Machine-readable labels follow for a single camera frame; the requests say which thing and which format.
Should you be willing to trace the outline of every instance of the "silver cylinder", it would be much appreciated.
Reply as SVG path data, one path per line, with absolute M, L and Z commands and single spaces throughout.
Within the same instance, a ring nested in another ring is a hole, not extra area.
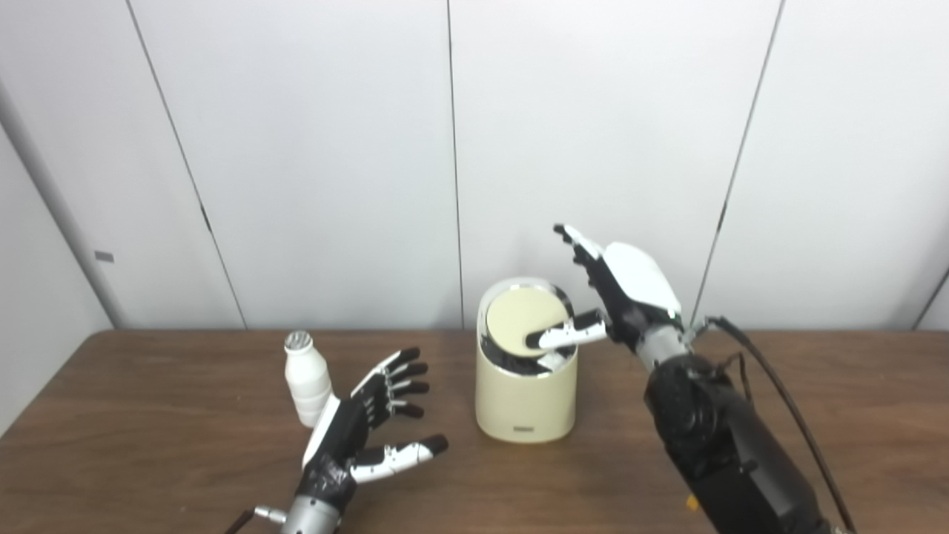
M 339 523 L 339 510 L 319 499 L 298 495 L 280 534 L 333 534 Z
M 636 346 L 636 356 L 649 372 L 669 358 L 691 354 L 692 347 L 683 339 L 683 332 L 671 325 L 662 325 L 645 333 Z

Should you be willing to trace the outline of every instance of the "metal connector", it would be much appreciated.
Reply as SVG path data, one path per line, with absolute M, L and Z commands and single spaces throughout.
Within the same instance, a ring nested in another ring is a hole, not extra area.
M 682 334 L 682 343 L 692 345 L 692 342 L 698 339 L 699 336 L 708 332 L 710 326 L 708 317 L 703 318 L 698 326 L 692 327 Z
M 271 508 L 269 506 L 258 506 L 253 510 L 253 515 L 262 517 L 272 523 L 284 524 L 287 522 L 287 512 Z

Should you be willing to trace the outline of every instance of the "bottle cap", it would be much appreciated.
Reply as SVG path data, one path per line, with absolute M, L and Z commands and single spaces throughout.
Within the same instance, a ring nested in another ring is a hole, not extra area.
M 284 340 L 284 348 L 288 351 L 301 351 L 312 344 L 313 338 L 309 336 L 306 330 L 291 332 Z

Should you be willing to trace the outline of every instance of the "robotic arm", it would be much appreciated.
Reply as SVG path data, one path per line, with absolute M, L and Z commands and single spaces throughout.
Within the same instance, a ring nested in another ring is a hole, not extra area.
M 447 449 L 448 440 L 441 434 L 365 448 L 369 432 L 393 415 L 424 414 L 422 408 L 400 399 L 428 391 L 428 384 L 411 380 L 428 371 L 427 365 L 415 363 L 418 358 L 419 349 L 399 351 L 373 368 L 348 399 L 331 395 L 310 436 L 289 512 L 258 506 L 252 515 L 279 524 L 281 534 L 332 534 L 358 485 L 392 476 Z
M 645 402 L 666 452 L 719 533 L 843 533 L 824 519 L 810 484 L 722 366 L 693 353 L 681 305 L 656 262 L 624 243 L 603 249 L 570 226 L 554 231 L 573 248 L 605 312 L 530 334 L 528 346 L 609 336 L 635 353 L 650 371 Z

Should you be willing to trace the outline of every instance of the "wire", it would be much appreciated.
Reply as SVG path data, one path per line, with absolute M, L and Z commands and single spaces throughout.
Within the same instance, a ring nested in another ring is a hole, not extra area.
M 230 528 L 224 531 L 224 534 L 234 534 L 251 519 L 253 519 L 253 510 L 244 510 L 239 516 L 237 516 L 237 521 L 235 521 Z
M 837 511 L 840 513 L 841 519 L 844 520 L 844 526 L 853 534 L 857 534 L 857 528 L 853 525 L 853 518 L 850 517 L 850 512 L 847 510 L 847 503 L 844 502 L 844 496 L 841 495 L 840 488 L 837 487 L 837 483 L 833 480 L 833 475 L 830 474 L 830 468 L 824 460 L 824 454 L 821 453 L 821 449 L 817 446 L 817 441 L 814 439 L 813 434 L 810 433 L 808 424 L 804 421 L 804 416 L 801 415 L 801 411 L 797 408 L 797 405 L 794 404 L 794 400 L 791 399 L 791 393 L 785 388 L 777 372 L 771 364 L 768 363 L 768 360 L 765 359 L 764 354 L 752 343 L 752 340 L 745 335 L 745 333 L 741 332 L 737 326 L 732 324 L 732 321 L 725 317 L 709 317 L 708 321 L 718 326 L 726 334 L 733 337 L 735 341 L 748 349 L 748 352 L 754 356 L 754 359 L 757 360 L 758 364 L 765 371 L 765 374 L 771 379 L 774 388 L 777 389 L 778 394 L 781 396 L 781 400 L 788 406 L 788 410 L 791 412 L 794 422 L 797 423 L 797 427 L 801 429 L 801 433 L 804 434 L 804 441 L 808 443 L 810 453 L 813 455 L 814 461 L 817 462 L 817 466 L 821 470 L 821 476 L 824 477 L 824 482 L 828 485 L 830 496 L 833 497 L 833 501 L 837 505 Z
M 748 368 L 745 366 L 745 353 L 735 353 L 725 358 L 725 361 L 718 364 L 716 373 L 723 374 L 725 370 L 732 366 L 738 360 L 738 374 L 741 376 L 741 389 L 745 391 L 745 400 L 754 408 L 754 399 L 752 399 L 752 384 L 748 380 Z

